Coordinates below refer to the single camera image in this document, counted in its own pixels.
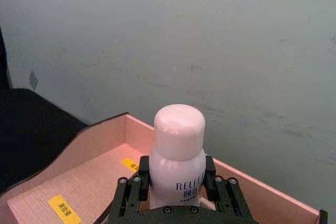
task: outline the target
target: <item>yellow label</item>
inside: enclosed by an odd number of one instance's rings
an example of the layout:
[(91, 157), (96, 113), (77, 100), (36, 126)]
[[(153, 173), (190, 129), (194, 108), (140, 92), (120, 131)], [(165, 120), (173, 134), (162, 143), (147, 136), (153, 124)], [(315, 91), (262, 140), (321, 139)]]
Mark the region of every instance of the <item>yellow label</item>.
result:
[(123, 161), (121, 161), (125, 166), (127, 166), (129, 169), (131, 169), (134, 172), (137, 172), (139, 170), (139, 166), (130, 160), (129, 158), (125, 158)]
[(79, 216), (60, 195), (48, 200), (49, 205), (65, 224), (79, 224)]

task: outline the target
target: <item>screw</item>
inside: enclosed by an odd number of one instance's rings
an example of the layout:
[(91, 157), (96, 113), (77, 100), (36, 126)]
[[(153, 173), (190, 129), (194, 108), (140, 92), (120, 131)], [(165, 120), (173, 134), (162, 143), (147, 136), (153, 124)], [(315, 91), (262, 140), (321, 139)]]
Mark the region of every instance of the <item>screw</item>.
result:
[(164, 207), (164, 208), (163, 208), (163, 212), (164, 212), (165, 214), (170, 214), (170, 213), (172, 212), (172, 209), (171, 209), (170, 207)]
[(230, 181), (231, 184), (236, 184), (237, 183), (237, 180), (235, 180), (234, 178), (229, 179), (229, 181)]
[(190, 212), (193, 213), (193, 214), (196, 214), (196, 213), (198, 213), (198, 208), (197, 207), (191, 207)]
[(221, 182), (221, 181), (223, 181), (222, 177), (220, 177), (220, 176), (216, 176), (216, 177), (215, 177), (215, 180), (216, 180), (217, 182)]
[(119, 183), (121, 183), (121, 184), (126, 183), (126, 179), (125, 179), (125, 178), (121, 178), (121, 179), (119, 180)]

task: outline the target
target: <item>white bottle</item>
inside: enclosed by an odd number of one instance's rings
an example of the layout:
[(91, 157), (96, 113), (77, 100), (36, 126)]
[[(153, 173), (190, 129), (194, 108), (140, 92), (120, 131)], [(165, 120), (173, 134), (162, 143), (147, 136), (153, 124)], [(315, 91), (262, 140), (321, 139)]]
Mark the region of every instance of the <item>white bottle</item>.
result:
[(151, 209), (199, 206), (206, 165), (204, 128), (203, 114), (189, 105), (169, 105), (156, 114), (149, 158)]

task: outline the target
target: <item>black object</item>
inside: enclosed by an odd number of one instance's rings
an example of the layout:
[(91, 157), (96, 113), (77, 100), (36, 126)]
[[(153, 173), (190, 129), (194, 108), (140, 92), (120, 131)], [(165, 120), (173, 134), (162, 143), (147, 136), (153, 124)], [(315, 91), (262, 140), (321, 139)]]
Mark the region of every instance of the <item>black object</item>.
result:
[(320, 210), (320, 222), (319, 224), (328, 224), (328, 212), (323, 209)]
[(28, 89), (0, 90), (0, 195), (45, 169), (86, 127)]
[(252, 217), (238, 180), (216, 176), (212, 157), (206, 158), (204, 187), (216, 211), (196, 206), (165, 206), (139, 212), (141, 201), (147, 200), (150, 183), (148, 156), (140, 159), (139, 173), (132, 179), (118, 180), (107, 224), (112, 223), (222, 223), (258, 224)]
[(5, 43), (0, 28), (0, 90), (9, 89)]

